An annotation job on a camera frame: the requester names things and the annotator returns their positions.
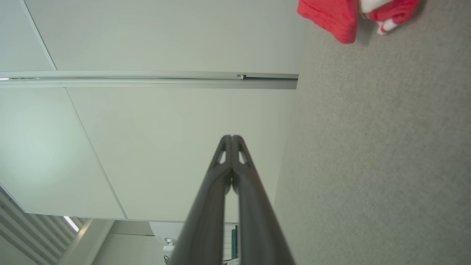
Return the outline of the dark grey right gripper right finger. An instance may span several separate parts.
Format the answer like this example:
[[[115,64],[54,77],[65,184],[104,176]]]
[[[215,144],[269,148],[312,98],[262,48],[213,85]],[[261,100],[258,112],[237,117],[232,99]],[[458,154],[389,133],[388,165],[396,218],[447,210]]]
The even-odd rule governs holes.
[[[232,136],[232,187],[239,200],[242,265],[294,265],[272,205],[242,136]]]

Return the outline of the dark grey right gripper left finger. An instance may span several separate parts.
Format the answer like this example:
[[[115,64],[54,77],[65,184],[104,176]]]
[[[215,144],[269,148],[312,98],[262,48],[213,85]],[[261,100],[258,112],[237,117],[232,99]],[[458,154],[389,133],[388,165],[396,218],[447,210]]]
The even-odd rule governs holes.
[[[231,142],[231,135],[220,140],[168,264],[223,263],[225,196],[231,185],[227,179],[232,168]]]

